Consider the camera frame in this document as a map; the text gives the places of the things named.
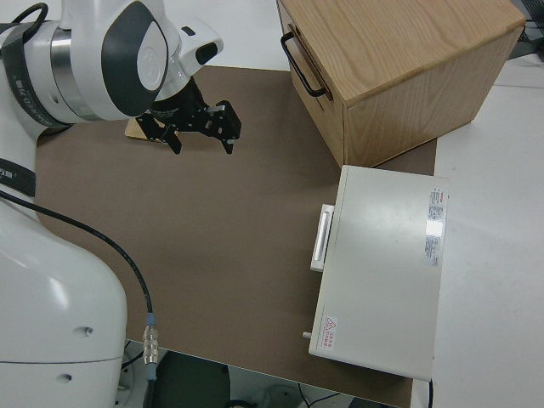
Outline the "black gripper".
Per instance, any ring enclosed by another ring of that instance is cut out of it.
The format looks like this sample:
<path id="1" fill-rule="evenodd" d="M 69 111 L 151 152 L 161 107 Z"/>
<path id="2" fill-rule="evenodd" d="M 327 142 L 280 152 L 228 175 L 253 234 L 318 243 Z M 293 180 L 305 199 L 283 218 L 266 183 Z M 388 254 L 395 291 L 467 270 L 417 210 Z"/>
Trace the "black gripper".
<path id="1" fill-rule="evenodd" d="M 195 83 L 188 83 L 175 95 L 157 100 L 136 122 L 144 136 L 165 143 L 179 155 L 182 143 L 176 132 L 196 132 L 220 141 L 225 152 L 233 153 L 241 136 L 241 121 L 227 100 L 208 105 Z"/>

